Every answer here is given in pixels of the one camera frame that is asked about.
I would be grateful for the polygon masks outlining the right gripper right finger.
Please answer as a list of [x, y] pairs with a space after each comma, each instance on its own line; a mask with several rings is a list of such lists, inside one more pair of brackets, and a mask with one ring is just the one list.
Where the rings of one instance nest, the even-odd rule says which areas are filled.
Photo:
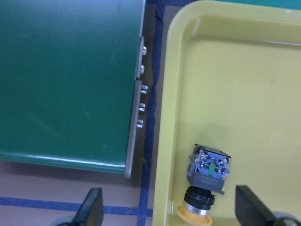
[[245, 185], [235, 191], [235, 215], [241, 226], [279, 226], [270, 209]]

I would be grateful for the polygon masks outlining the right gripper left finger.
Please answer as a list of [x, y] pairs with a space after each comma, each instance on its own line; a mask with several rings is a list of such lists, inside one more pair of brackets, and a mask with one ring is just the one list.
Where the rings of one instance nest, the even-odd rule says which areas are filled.
[[103, 193], [91, 188], [72, 220], [73, 226], [100, 226], [103, 222]]

